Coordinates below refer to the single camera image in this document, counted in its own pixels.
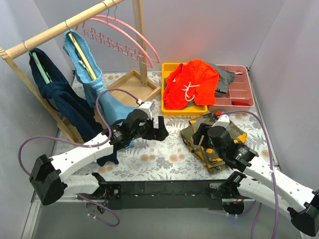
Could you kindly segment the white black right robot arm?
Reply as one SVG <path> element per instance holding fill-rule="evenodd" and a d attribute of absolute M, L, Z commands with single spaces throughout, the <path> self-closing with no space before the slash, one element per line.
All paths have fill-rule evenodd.
<path fill-rule="evenodd" d="M 233 140 L 221 125 L 201 123 L 193 142 L 213 149 L 234 173 L 225 182 L 226 194 L 255 199 L 289 217 L 300 232 L 314 237 L 319 231 L 319 192 L 289 178 L 250 147 Z"/>

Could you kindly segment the light blue shorts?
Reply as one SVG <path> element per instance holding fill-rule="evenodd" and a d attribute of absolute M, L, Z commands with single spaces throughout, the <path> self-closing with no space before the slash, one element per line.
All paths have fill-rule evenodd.
<path fill-rule="evenodd" d="M 82 58 L 80 57 L 72 40 L 75 40 L 81 48 L 89 65 L 91 66 L 96 79 L 92 79 L 89 72 L 85 69 Z M 107 88 L 103 84 L 102 70 L 96 64 L 96 61 L 90 51 L 85 39 L 74 30 L 65 32 L 64 51 L 71 58 L 77 74 L 77 81 L 83 85 L 87 103 L 95 107 L 97 97 Z M 115 121 L 126 119 L 128 114 L 135 108 L 126 106 L 118 101 L 111 93 L 107 92 L 99 98 L 100 111 L 108 125 L 112 125 Z"/>

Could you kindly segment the yellow hanger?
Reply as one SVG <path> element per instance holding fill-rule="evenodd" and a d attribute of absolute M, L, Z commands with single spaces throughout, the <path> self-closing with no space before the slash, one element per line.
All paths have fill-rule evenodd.
<path fill-rule="evenodd" d="M 94 71 L 93 71 L 91 65 L 89 64 L 89 62 L 88 62 L 88 60 L 87 60 L 85 54 L 83 53 L 82 49 L 80 48 L 78 42 L 77 42 L 76 39 L 74 38 L 74 36 L 73 36 L 73 34 L 72 34 L 72 32 L 71 32 L 71 28 L 69 27 L 67 21 L 65 21 L 65 24 L 66 24 L 66 26 L 67 26 L 67 28 L 68 28 L 68 30 L 69 30 L 68 35 L 69 35 L 69 37 L 70 37 L 70 39 L 71 39 L 73 45 L 75 46 L 75 49 L 77 50 L 77 52 L 78 52 L 78 54 L 79 54 L 79 56 L 80 56 L 80 58 L 81 58 L 82 63 L 85 65 L 85 69 L 86 69 L 87 72 L 89 73 L 89 75 L 90 75 L 90 77 L 92 78 L 92 80 L 96 80 L 97 77 L 96 77 L 96 75 L 95 75 L 95 73 L 94 73 Z"/>

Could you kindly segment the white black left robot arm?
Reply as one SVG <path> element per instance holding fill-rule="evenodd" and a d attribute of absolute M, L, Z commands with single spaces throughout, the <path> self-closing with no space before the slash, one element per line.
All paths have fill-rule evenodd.
<path fill-rule="evenodd" d="M 64 195 L 88 194 L 101 199 L 106 193 L 106 181 L 98 173 L 74 175 L 74 172 L 102 157 L 110 156 L 142 138 L 163 141 L 168 137 L 164 118 L 154 118 L 145 109 L 135 109 L 126 119 L 111 125 L 89 142 L 66 153 L 47 157 L 42 155 L 35 161 L 29 181 L 42 205 L 50 205 Z"/>

